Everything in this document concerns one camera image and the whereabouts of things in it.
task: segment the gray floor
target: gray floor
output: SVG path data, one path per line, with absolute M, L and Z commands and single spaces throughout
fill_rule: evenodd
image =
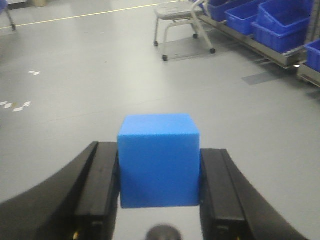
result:
M 50 177 L 92 141 L 116 141 L 128 114 L 188 113 L 202 148 L 227 148 L 275 209 L 319 240 L 319 88 L 210 27 L 215 55 L 181 26 L 169 32 L 163 62 L 161 45 L 153 46 L 153 6 L 24 25 L 159 2 L 52 0 L 11 11 L 22 26 L 0 30 L 0 103 L 15 103 L 0 107 L 0 202 Z M 142 240 L 158 223 L 201 239 L 199 208 L 178 207 L 120 209 L 114 240 Z

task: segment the yellow floor line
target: yellow floor line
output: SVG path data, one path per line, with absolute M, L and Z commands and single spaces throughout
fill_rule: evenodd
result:
M 175 2 L 178 2 L 178 0 L 169 1 L 168 3 L 175 3 Z M 31 23 L 26 23 L 26 24 L 19 24 L 19 25 L 16 25 L 16 26 L 17 27 L 23 27 L 23 26 L 29 26 L 29 25 L 34 25 L 34 24 L 51 23 L 51 22 L 67 20 L 67 19 L 77 19 L 77 18 L 83 18 L 83 17 L 95 16 L 95 15 L 101 15 L 101 14 L 110 14 L 110 13 L 116 13 L 116 12 L 121 12 L 121 11 L 152 7 L 152 6 L 156 6 L 158 4 L 159 3 L 143 5 L 143 6 L 134 6 L 134 7 L 122 8 L 122 9 L 111 10 L 111 11 L 102 11 L 102 12 L 79 15 L 79 16 L 69 16 L 69 17 L 57 18 L 57 19 L 52 19 L 52 20 L 47 20 L 47 21 L 37 21 L 37 22 L 31 22 Z M 11 26 L 5 26 L 5 27 L 0 27 L 0 30 L 2 30 L 2 29 L 10 29 L 10 28 L 11 28 Z

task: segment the chair leg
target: chair leg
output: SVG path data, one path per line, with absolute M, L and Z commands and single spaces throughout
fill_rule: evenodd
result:
M 214 54 L 216 51 L 215 51 L 214 46 L 212 45 L 212 43 L 206 33 L 206 31 L 204 30 L 204 27 L 201 25 L 201 23 L 197 17 L 194 17 L 193 19 L 195 21 L 196 26 L 199 29 L 199 32 L 201 33 L 201 35 L 203 35 L 204 40 L 206 41 L 206 44 L 209 46 L 210 53 Z
M 15 31 L 16 30 L 16 25 L 15 25 L 14 21 L 11 18 L 11 15 L 9 13 L 8 8 L 5 9 L 5 12 L 6 12 L 6 15 L 8 16 L 9 21 L 10 21 L 10 24 L 11 24 L 11 27 L 12 27 L 12 31 Z
M 154 46 L 158 47 L 159 43 L 157 41 L 157 37 L 158 37 L 158 28 L 159 28 L 159 18 L 156 18 L 156 22 L 155 22 L 155 34 L 154 34 Z
M 194 23 L 191 23 L 190 25 L 191 25 L 191 27 L 192 27 L 192 29 L 194 31 L 193 38 L 197 39 L 198 38 L 197 26 Z
M 166 43 L 167 43 L 167 37 L 168 37 L 168 30 L 170 27 L 172 27 L 172 25 L 175 23 L 171 23 L 169 24 L 164 31 L 164 37 L 163 37 L 163 49 L 162 49 L 162 60 L 163 61 L 167 61 L 168 60 L 168 56 L 166 55 Z

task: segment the foam block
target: foam block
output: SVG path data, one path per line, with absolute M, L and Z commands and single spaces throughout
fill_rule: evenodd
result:
M 200 133 L 188 114 L 127 116 L 118 153 L 122 208 L 199 205 Z

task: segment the storage bin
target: storage bin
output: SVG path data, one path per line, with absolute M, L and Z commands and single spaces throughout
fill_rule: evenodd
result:
M 7 0 L 0 0 L 0 14 L 7 8 Z
M 226 11 L 227 26 L 244 35 L 253 34 L 254 27 L 251 24 L 258 17 L 258 6 L 265 1 L 267 0 L 254 0 Z
M 270 0 L 259 5 L 256 22 L 277 34 L 285 34 L 306 28 L 310 11 L 310 0 Z
M 208 4 L 208 10 L 213 20 L 222 22 L 227 19 L 226 11 L 234 9 L 243 4 L 252 2 L 252 0 L 211 0 Z
M 305 45 L 307 49 L 306 65 L 320 72 L 320 39 Z
M 254 39 L 278 53 L 286 53 L 303 46 L 307 35 L 307 28 L 278 34 L 260 26 L 256 22 L 253 22 L 252 26 L 254 28 Z

